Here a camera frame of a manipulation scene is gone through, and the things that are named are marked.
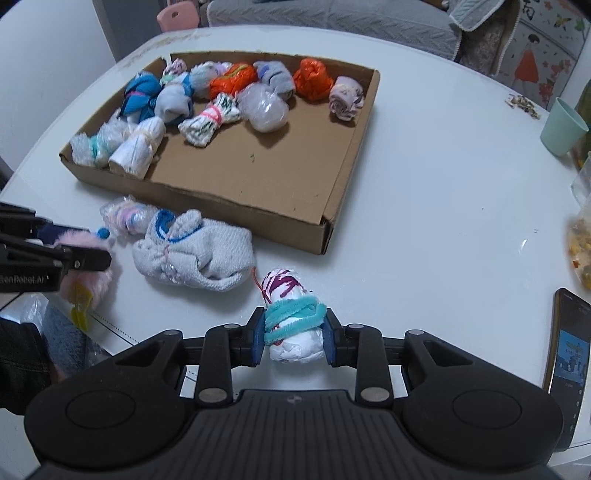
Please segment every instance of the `white fabric bundle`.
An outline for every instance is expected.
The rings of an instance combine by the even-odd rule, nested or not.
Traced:
[[[159,210],[133,256],[142,275],[220,292],[246,280],[255,264],[249,230],[202,218],[199,210],[176,220],[169,210]]]
[[[191,145],[205,147],[220,125],[231,124],[239,120],[240,110],[236,107],[232,95],[220,93],[199,115],[181,122],[178,130]]]
[[[143,179],[165,133],[164,121],[157,116],[140,122],[131,136],[111,155],[110,170]]]
[[[247,119],[258,132],[280,129],[287,123],[289,107],[263,83],[251,83],[236,96],[242,118]]]
[[[109,156],[129,137],[130,131],[135,127],[119,119],[118,115],[119,109],[90,138],[85,133],[72,137],[70,145],[75,164],[94,168],[107,166]]]
[[[187,118],[193,113],[193,100],[187,95],[188,90],[183,85],[187,72],[169,80],[162,92],[156,97],[154,115],[164,120],[165,124],[177,121],[179,117]]]
[[[349,77],[337,77],[329,95],[329,109],[336,118],[351,121],[364,103],[363,88],[359,82]]]
[[[270,271],[263,279],[261,287],[267,295],[267,301],[271,303],[278,300],[300,299],[309,294],[302,286],[297,274],[285,268]],[[286,327],[296,320],[299,318],[290,317],[280,322],[279,327]],[[315,327],[305,332],[296,333],[277,343],[269,346],[271,360],[276,362],[306,364],[324,357],[322,328]]]

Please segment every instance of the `dark fabric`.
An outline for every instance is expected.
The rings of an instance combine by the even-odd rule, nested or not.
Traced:
[[[45,310],[41,329],[51,362],[66,377],[82,372],[85,367],[86,335],[51,303]]]
[[[0,17],[14,7],[17,2],[18,0],[0,0]]]
[[[37,327],[0,318],[0,408],[24,415],[50,385],[49,358]]]

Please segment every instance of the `gray sock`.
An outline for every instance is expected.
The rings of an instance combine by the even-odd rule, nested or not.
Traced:
[[[296,91],[296,84],[287,67],[278,60],[253,63],[262,83],[269,85],[283,100],[288,101]]]
[[[51,303],[47,305],[41,328],[52,363],[67,377],[82,372],[86,335]]]

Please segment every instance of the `bundled sock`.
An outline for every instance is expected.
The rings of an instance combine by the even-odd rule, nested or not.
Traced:
[[[262,281],[265,302],[265,343],[271,360],[308,363],[324,357],[322,323],[326,306],[285,268],[270,271]]]
[[[294,73],[295,91],[310,102],[328,97],[335,81],[329,77],[320,60],[302,59],[300,69]]]
[[[187,64],[184,60],[175,59],[164,69],[162,73],[162,78],[160,79],[160,85],[166,86],[171,80],[174,80],[179,75],[183,74],[187,71]]]
[[[166,127],[160,117],[140,122],[131,136],[111,155],[110,170],[143,179],[165,133]]]
[[[70,140],[72,160],[77,165],[104,168],[111,154],[127,140],[131,131],[127,122],[118,118],[119,109],[104,123],[92,137],[77,134]]]
[[[238,93],[236,101],[241,117],[258,132],[272,132],[287,123],[289,107],[263,83],[251,83]]]
[[[231,124],[239,120],[240,110],[234,98],[226,93],[220,93],[199,115],[181,122],[178,131],[191,145],[205,147],[222,124]]]
[[[158,209],[129,195],[103,205],[99,211],[109,231],[116,235],[145,235]]]
[[[351,121],[364,102],[363,88],[357,81],[349,77],[337,77],[329,95],[329,109],[336,118]]]
[[[121,115],[125,115],[134,124],[153,117],[156,98],[161,90],[162,86],[156,75],[139,72],[125,87]]]
[[[235,63],[223,75],[209,83],[209,98],[213,100],[220,93],[236,96],[251,83],[258,82],[256,69],[248,63]]]
[[[254,266],[249,230],[188,210],[175,219],[159,210],[133,246],[135,267],[158,281],[224,292],[245,281]]]
[[[181,73],[169,80],[158,94],[154,113],[166,125],[178,125],[193,115],[193,88],[189,83],[189,74]]]
[[[253,63],[256,73],[262,83],[270,86],[282,100],[288,101],[296,91],[296,84],[291,73],[282,62],[256,61]]]

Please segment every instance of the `mint green cup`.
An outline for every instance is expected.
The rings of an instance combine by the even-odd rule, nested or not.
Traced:
[[[540,140],[552,154],[562,157],[587,132],[589,127],[585,120],[562,98],[557,98],[546,120]]]

